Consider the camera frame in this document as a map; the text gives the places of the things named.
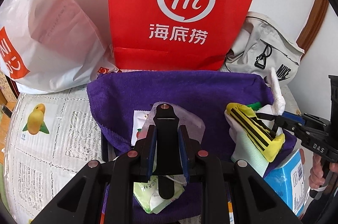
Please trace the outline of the person's right hand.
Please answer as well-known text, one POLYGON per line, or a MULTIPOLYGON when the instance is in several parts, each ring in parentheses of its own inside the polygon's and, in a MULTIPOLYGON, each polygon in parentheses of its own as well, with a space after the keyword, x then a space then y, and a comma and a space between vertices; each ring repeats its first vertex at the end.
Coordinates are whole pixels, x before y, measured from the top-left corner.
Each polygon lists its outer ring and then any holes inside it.
POLYGON ((309 187, 313 190, 318 189, 325 182, 323 177, 323 167, 321 165, 321 156, 313 154, 313 166, 310 170, 309 187))

